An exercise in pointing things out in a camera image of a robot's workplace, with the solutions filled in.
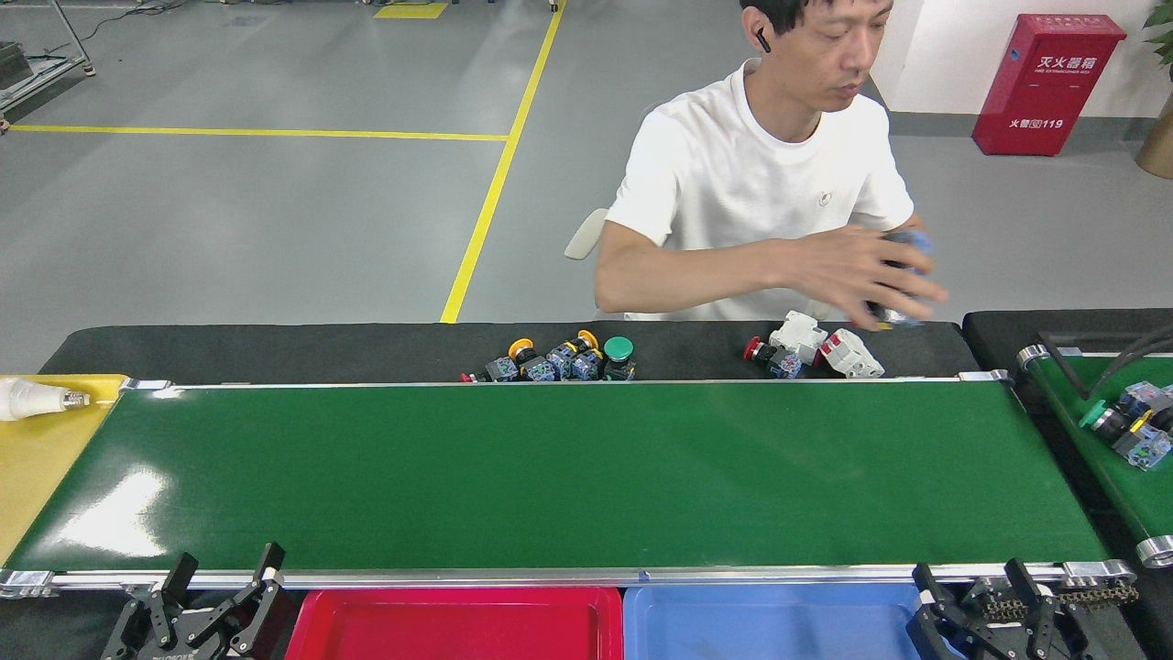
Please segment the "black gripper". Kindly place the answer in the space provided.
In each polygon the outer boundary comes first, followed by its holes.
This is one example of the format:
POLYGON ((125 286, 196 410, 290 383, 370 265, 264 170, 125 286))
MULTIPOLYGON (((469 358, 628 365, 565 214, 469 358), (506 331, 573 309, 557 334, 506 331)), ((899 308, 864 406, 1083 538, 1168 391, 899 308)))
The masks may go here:
POLYGON ((1024 605, 1025 633, 984 633, 981 647, 970 626, 979 611, 960 600, 960 590, 942 586, 928 564, 911 573, 920 606, 906 624, 906 633, 921 659, 1090 659, 1091 637, 1082 628, 1089 598, 1072 592, 1056 596, 1043 590, 1025 564, 1013 558, 1008 577, 1024 605))
POLYGON ((226 659, 231 653, 272 656, 296 619, 293 597, 282 587, 284 558, 280 544, 265 544, 248 585, 212 610, 194 614, 187 640, 179 622, 198 563, 181 553, 179 563, 160 586, 126 603, 102 659, 226 659))

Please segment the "person's right hand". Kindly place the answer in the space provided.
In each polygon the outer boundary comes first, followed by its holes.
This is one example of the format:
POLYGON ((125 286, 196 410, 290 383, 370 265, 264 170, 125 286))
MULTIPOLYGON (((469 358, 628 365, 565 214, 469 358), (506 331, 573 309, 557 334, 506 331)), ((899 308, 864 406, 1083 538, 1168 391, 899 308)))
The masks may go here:
POLYGON ((933 259, 880 231, 840 227, 793 241, 795 254, 784 287, 845 313, 865 329, 880 321, 869 304, 914 319, 927 319, 933 305, 949 300, 948 290, 929 279, 933 259))

